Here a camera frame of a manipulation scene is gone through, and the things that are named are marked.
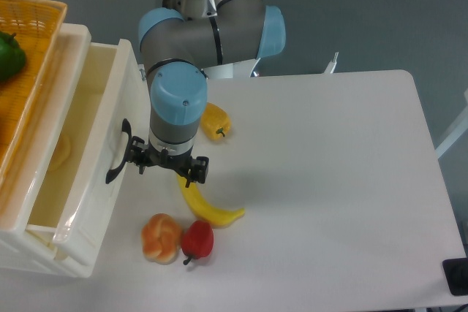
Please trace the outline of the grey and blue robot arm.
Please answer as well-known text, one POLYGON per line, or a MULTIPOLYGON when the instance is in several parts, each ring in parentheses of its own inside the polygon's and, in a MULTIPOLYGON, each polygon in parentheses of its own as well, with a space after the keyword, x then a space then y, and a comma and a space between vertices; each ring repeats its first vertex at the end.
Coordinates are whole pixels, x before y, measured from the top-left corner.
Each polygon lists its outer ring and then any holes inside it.
POLYGON ((279 8, 263 0, 166 0, 138 25, 150 98, 148 139, 130 136, 124 162, 159 166, 204 183, 209 160, 192 149, 207 104, 205 69, 281 53, 279 8))

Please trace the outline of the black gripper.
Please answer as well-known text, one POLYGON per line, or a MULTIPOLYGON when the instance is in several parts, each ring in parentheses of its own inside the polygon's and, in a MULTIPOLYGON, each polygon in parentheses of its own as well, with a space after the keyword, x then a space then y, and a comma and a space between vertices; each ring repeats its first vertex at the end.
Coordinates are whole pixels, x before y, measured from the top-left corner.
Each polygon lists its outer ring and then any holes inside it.
POLYGON ((138 136, 131 137, 124 155, 124 161, 135 164, 138 172, 143 174, 146 167, 161 167, 172 170, 182 178, 186 188, 192 183, 204 184, 208 175, 209 158, 198 156, 192 158, 192 150, 180 155, 171 156, 168 151, 158 151, 151 143, 145 144, 138 136))

